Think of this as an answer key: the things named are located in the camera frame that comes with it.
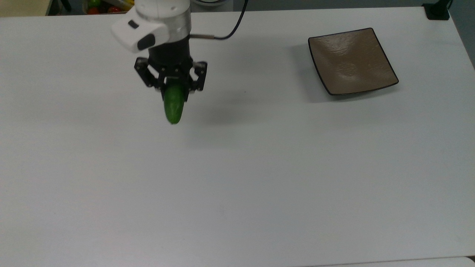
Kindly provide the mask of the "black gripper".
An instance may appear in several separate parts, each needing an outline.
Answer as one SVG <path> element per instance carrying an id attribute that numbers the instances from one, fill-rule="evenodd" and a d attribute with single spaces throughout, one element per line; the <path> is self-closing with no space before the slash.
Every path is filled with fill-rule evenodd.
<path id="1" fill-rule="evenodd" d="M 185 76 L 184 101 L 187 102 L 189 95 L 196 91 L 201 92 L 207 75 L 208 62 L 193 62 L 191 60 L 190 37 L 172 43 L 160 44 L 148 49 L 148 59 L 137 57 L 134 69 L 144 84 L 149 88 L 154 88 L 161 93 L 161 98 L 165 98 L 165 75 L 161 69 L 171 67 L 173 71 L 178 68 Z M 158 77 L 151 73 L 149 66 L 159 72 Z"/>

